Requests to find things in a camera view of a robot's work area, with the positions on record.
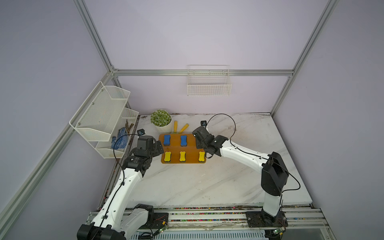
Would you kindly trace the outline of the yellow eraser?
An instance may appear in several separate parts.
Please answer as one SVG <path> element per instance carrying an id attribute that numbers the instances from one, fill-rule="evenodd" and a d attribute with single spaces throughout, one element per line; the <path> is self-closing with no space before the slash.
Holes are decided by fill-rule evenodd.
<path id="1" fill-rule="evenodd" d="M 184 163 L 186 161 L 186 152 L 180 152 L 180 158 L 179 161 L 181 163 Z"/>
<path id="2" fill-rule="evenodd" d="M 205 163 L 206 162 L 206 152 L 199 152 L 199 163 Z"/>
<path id="3" fill-rule="evenodd" d="M 164 162 L 169 163 L 172 159 L 172 153 L 171 152 L 165 152 Z"/>

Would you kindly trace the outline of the blue eraser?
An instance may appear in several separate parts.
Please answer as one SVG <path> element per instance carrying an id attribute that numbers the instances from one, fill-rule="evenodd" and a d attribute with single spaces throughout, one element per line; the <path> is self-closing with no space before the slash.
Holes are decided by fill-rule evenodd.
<path id="1" fill-rule="evenodd" d="M 164 135 L 164 146 L 170 146 L 171 145 L 171 135 Z"/>
<path id="2" fill-rule="evenodd" d="M 181 135 L 181 147 L 186 147 L 188 145 L 188 137 L 186 135 Z"/>

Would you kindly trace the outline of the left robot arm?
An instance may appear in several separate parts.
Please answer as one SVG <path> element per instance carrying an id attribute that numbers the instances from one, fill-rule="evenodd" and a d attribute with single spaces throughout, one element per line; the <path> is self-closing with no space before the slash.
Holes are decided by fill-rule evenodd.
<path id="1" fill-rule="evenodd" d="M 152 159 L 164 153 L 163 145 L 152 136 L 139 136 L 137 147 L 124 159 L 122 170 L 111 195 L 90 225 L 81 225 L 78 240 L 128 240 L 142 226 L 154 221 L 154 207 L 138 204 L 123 220 L 129 196 L 142 180 Z"/>

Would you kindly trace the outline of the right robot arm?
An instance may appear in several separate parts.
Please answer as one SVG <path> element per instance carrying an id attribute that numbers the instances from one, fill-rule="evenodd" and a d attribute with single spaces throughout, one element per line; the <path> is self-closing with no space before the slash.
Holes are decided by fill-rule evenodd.
<path id="1" fill-rule="evenodd" d="M 198 148 L 209 155 L 235 160 L 261 175 L 261 187 L 265 192 L 262 213 L 276 218 L 281 211 L 281 198 L 288 181 L 289 172 L 280 154 L 263 154 L 245 149 L 227 137 L 214 136 L 201 126 L 193 131 Z"/>

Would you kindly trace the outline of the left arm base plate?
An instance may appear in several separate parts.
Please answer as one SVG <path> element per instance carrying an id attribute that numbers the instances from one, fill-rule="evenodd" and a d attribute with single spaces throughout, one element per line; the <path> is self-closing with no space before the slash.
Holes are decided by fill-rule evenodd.
<path id="1" fill-rule="evenodd" d="M 169 221 L 169 213 L 154 213 L 148 224 L 145 224 L 141 229 L 158 230 L 167 225 Z"/>

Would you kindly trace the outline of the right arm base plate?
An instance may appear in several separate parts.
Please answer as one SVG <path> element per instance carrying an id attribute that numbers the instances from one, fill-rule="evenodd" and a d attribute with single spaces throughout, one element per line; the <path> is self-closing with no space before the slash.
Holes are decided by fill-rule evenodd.
<path id="1" fill-rule="evenodd" d="M 288 226 L 285 213 L 281 210 L 274 217 L 267 214 L 264 210 L 246 212 L 246 219 L 249 228 L 279 228 Z"/>

